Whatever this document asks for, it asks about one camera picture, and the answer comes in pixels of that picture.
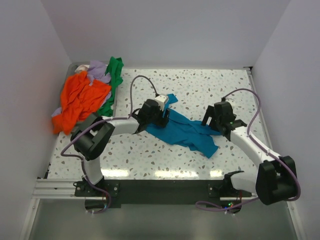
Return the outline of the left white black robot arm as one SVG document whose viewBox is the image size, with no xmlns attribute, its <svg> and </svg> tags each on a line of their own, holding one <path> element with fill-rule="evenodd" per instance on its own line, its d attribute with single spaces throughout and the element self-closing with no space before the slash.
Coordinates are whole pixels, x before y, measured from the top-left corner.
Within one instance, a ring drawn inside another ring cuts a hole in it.
<svg viewBox="0 0 320 240">
<path fill-rule="evenodd" d="M 147 99 L 137 113 L 132 113 L 129 117 L 104 119 L 97 113 L 92 113 L 72 133 L 71 143 L 83 158 L 81 165 L 88 193 L 99 196 L 104 190 L 100 155 L 109 139 L 115 135 L 139 134 L 145 131 L 149 124 L 164 128 L 169 122 L 170 111 L 165 109 L 168 101 L 169 97 L 163 94 Z"/>
</svg>

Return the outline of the blue t shirt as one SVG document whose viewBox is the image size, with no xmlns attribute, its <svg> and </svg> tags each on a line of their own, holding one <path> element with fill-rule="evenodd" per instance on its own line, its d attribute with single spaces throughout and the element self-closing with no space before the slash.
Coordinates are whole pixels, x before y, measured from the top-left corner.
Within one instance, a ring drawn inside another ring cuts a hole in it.
<svg viewBox="0 0 320 240">
<path fill-rule="evenodd" d="M 146 132 L 169 145 L 188 147 L 191 151 L 198 151 L 208 159 L 211 158 L 218 146 L 212 136 L 220 133 L 208 125 L 202 125 L 199 120 L 190 120 L 184 115 L 171 109 L 166 127 L 162 128 L 151 123 Z"/>
</svg>

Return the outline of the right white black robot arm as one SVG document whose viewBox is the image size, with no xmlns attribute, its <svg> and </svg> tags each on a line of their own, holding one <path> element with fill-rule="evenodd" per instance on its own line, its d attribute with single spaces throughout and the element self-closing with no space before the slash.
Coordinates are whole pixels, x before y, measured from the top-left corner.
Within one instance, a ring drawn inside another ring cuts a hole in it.
<svg viewBox="0 0 320 240">
<path fill-rule="evenodd" d="M 239 191 L 246 191 L 255 194 L 263 204 L 271 205 L 300 195 L 295 161 L 263 144 L 247 124 L 237 118 L 229 102 L 209 105 L 201 124 L 218 131 L 240 148 L 257 168 L 254 174 L 243 170 L 225 174 L 222 189 L 227 196 L 233 197 Z"/>
</svg>

